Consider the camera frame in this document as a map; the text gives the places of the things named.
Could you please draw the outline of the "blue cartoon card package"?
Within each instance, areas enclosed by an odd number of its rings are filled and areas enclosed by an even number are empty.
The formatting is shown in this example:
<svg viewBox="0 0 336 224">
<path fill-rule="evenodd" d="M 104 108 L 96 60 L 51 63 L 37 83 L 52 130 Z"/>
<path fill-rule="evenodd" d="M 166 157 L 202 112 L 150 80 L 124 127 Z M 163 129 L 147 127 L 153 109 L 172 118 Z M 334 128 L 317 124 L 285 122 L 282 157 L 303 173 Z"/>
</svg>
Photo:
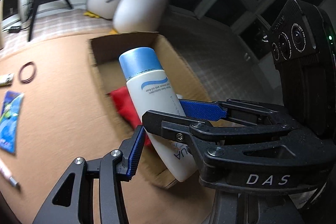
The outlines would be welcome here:
<svg viewBox="0 0 336 224">
<path fill-rule="evenodd" d="M 1 149 L 15 155 L 17 125 L 24 98 L 23 93 L 7 90 L 1 108 Z"/>
</svg>

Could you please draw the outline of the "plaid bed sheet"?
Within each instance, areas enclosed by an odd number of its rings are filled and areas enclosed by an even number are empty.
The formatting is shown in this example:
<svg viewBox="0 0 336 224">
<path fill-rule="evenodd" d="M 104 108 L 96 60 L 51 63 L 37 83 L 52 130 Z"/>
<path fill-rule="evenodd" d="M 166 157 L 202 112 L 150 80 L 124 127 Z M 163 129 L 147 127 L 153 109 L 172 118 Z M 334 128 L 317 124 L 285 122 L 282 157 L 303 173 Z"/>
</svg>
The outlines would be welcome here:
<svg viewBox="0 0 336 224">
<path fill-rule="evenodd" d="M 37 19 L 33 41 L 111 26 L 108 20 L 85 17 L 80 9 L 67 11 Z M 167 10 L 158 32 L 187 61 L 212 100 L 281 102 L 229 27 Z"/>
</svg>

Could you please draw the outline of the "front penguin plush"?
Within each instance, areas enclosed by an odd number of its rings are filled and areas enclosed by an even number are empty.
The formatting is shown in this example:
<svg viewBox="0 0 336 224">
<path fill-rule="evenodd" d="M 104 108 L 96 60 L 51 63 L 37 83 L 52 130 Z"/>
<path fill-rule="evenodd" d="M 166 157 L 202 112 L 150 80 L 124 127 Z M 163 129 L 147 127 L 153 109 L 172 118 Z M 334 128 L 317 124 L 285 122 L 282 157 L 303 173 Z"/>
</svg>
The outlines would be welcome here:
<svg viewBox="0 0 336 224">
<path fill-rule="evenodd" d="M 169 0 L 120 0 L 112 19 L 111 34 L 155 32 Z"/>
</svg>

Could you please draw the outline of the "patterned white lighter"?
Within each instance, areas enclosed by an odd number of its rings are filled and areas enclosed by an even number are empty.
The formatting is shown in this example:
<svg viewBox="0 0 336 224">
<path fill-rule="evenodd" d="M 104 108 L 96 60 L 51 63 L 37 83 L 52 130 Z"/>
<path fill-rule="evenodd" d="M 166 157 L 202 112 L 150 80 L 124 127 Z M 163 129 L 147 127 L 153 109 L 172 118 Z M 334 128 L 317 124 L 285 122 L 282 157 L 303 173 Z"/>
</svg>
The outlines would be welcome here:
<svg viewBox="0 0 336 224">
<path fill-rule="evenodd" d="M 14 79 L 14 73 L 0 75 L 0 87 L 11 86 Z"/>
</svg>

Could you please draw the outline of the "black power strip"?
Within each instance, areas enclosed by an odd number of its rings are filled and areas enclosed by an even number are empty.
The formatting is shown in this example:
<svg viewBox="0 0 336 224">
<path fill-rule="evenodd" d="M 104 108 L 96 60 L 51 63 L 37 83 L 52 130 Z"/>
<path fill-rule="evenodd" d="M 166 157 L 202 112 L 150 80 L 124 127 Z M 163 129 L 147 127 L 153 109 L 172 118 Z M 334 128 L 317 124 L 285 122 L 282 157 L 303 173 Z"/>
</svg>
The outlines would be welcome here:
<svg viewBox="0 0 336 224">
<path fill-rule="evenodd" d="M 21 32 L 21 29 L 22 29 L 21 26 L 12 26 L 7 30 L 7 32 L 9 34 L 17 34 Z"/>
</svg>

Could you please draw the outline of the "red packet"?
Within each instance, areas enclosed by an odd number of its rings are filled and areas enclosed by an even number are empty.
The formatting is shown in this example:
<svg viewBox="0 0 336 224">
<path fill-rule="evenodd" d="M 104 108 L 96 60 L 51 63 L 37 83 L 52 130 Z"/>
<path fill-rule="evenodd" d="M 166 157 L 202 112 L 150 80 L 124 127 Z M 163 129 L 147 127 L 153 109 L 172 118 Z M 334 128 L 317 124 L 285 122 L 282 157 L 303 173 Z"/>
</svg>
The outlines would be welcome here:
<svg viewBox="0 0 336 224">
<path fill-rule="evenodd" d="M 109 93 L 109 96 L 117 113 L 129 126 L 129 134 L 134 133 L 136 127 L 142 125 L 142 122 L 138 117 L 127 87 L 122 86 L 113 90 Z"/>
</svg>

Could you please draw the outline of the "pink white tube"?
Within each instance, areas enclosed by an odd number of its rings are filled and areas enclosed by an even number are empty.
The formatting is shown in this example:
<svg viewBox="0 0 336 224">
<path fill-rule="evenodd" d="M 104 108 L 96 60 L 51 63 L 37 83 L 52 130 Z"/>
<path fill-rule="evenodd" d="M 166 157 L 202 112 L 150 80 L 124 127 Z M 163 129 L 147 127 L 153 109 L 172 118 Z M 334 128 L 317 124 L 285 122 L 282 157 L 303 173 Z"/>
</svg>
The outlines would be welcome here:
<svg viewBox="0 0 336 224">
<path fill-rule="evenodd" d="M 15 180 L 13 174 L 1 159 L 0 159 L 0 173 L 9 182 L 11 186 L 19 189 L 20 187 L 19 182 Z"/>
</svg>

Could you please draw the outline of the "white sunscreen bottle blue cap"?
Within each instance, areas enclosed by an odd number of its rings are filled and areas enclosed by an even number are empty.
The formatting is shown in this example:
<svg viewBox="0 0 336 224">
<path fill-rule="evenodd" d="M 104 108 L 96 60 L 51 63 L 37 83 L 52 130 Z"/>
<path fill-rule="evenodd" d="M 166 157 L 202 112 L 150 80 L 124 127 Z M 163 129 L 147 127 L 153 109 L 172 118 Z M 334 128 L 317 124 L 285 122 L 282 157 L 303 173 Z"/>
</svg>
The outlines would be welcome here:
<svg viewBox="0 0 336 224">
<path fill-rule="evenodd" d="M 148 110 L 185 116 L 185 112 L 159 59 L 152 48 L 128 50 L 119 57 L 126 86 L 139 119 Z M 147 133 L 159 157 L 179 181 L 187 180 L 197 169 L 187 145 Z"/>
</svg>

